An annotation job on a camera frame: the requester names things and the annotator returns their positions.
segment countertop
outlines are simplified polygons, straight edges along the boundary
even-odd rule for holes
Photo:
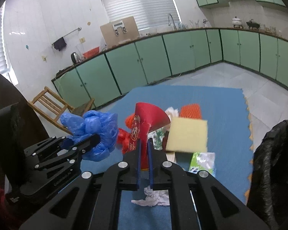
[[[266,32],[258,32],[257,30],[250,30],[250,29],[242,29],[242,28],[233,28],[233,27],[207,27],[207,28],[204,28],[204,27],[200,27],[200,28],[189,28],[189,29],[182,29],[182,30],[173,30],[173,31],[167,31],[167,32],[162,32],[162,33],[155,33],[155,34],[151,34],[151,35],[147,35],[147,36],[142,36],[142,37],[139,37],[137,38],[136,40],[132,40],[132,41],[128,41],[128,42],[125,42],[123,44],[119,44],[119,45],[116,45],[116,46],[113,46],[111,48],[107,48],[106,50],[102,51],[102,52],[99,52],[97,55],[93,56],[92,58],[89,58],[89,59],[86,59],[76,65],[73,65],[73,66],[69,66],[69,67],[66,67],[65,69],[63,70],[60,70],[54,79],[52,79],[51,81],[55,81],[57,80],[58,78],[60,78],[63,74],[73,70],[74,68],[76,68],[77,66],[80,66],[82,64],[84,64],[85,62],[87,61],[90,61],[91,59],[93,58],[96,58],[97,56],[100,56],[102,54],[105,54],[111,50],[114,50],[116,48],[119,48],[119,47],[122,47],[122,46],[125,46],[125,45],[128,45],[130,43],[134,43],[134,42],[137,42],[137,41],[141,41],[141,40],[145,40],[145,39],[149,39],[149,38],[152,38],[152,37],[155,37],[155,36],[160,36],[160,35],[166,35],[166,34],[172,34],[172,33],[177,33],[177,32],[187,32],[187,31],[193,31],[193,30],[203,30],[203,29],[230,29],[230,30],[241,30],[241,31],[249,31],[249,32],[254,32],[254,33],[260,33],[260,34],[263,34],[263,35],[269,35],[269,36],[273,36],[275,38],[278,38],[278,39],[281,39],[281,40],[284,40],[284,41],[287,41],[287,39],[285,38],[282,38],[280,36],[277,36],[277,35],[273,35],[271,33],[266,33]]]

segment towel rack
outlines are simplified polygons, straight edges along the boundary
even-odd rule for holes
[[[66,37],[67,35],[69,35],[69,34],[75,32],[75,31],[77,31],[77,30],[80,31],[81,29],[82,29],[82,27],[76,28],[75,30],[73,30],[73,31],[69,32],[68,34],[64,35],[63,38]]]

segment electric kettle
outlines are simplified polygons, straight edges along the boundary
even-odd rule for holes
[[[76,53],[76,52],[73,52],[72,54],[71,54],[71,61],[74,63],[74,65],[75,64],[78,64],[78,63],[80,63],[81,62],[81,58],[80,58],[80,56]]]

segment red basket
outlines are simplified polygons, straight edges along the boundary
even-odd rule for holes
[[[99,47],[95,47],[92,50],[87,51],[83,54],[83,56],[87,59],[92,58],[93,56],[97,55],[99,53]]]

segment kitchen counter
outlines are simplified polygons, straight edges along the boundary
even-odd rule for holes
[[[238,28],[197,28],[139,37],[67,67],[52,80],[74,107],[103,106],[136,87],[218,62],[239,65],[288,90],[288,40]]]
[[[276,36],[276,35],[273,35],[271,33],[266,33],[266,32],[258,32],[256,30],[250,30],[250,29],[241,29],[241,28],[232,28],[232,27],[207,27],[207,28],[189,28],[189,29],[183,29],[183,30],[173,30],[173,31],[167,31],[167,32],[162,32],[162,33],[155,33],[155,34],[151,34],[151,35],[147,35],[147,36],[142,36],[142,37],[139,37],[137,38],[136,40],[133,40],[133,41],[128,41],[128,42],[125,42],[123,44],[120,44],[120,45],[117,45],[117,46],[113,46],[111,48],[107,48],[105,49],[104,51],[102,52],[99,52],[97,55],[93,56],[92,58],[89,58],[89,59],[86,59],[80,63],[77,63],[73,66],[69,66],[69,67],[66,67],[65,69],[63,70],[60,70],[54,79],[52,79],[51,81],[53,82],[54,80],[58,79],[59,77],[61,77],[63,74],[69,72],[70,70],[73,70],[74,68],[76,68],[77,66],[80,66],[82,64],[84,64],[85,62],[87,61],[90,61],[91,59],[93,58],[96,58],[97,56],[99,55],[102,55],[102,54],[105,54],[107,52],[110,52],[114,49],[117,49],[119,47],[123,47],[125,45],[128,45],[128,44],[132,44],[132,43],[135,43],[137,41],[141,41],[141,40],[145,40],[145,39],[149,39],[149,38],[152,38],[152,37],[156,37],[156,36],[160,36],[160,35],[167,35],[167,34],[172,34],[172,33],[178,33],[178,32],[188,32],[188,31],[195,31],[195,30],[203,30],[203,29],[229,29],[229,30],[239,30],[239,31],[249,31],[249,32],[255,32],[255,33],[260,33],[260,34],[263,34],[263,35],[269,35],[269,36],[273,36],[275,38],[278,38],[278,39],[281,39],[283,41],[286,41],[288,42],[287,39],[285,38],[282,38],[282,37],[279,37],[279,36]]]

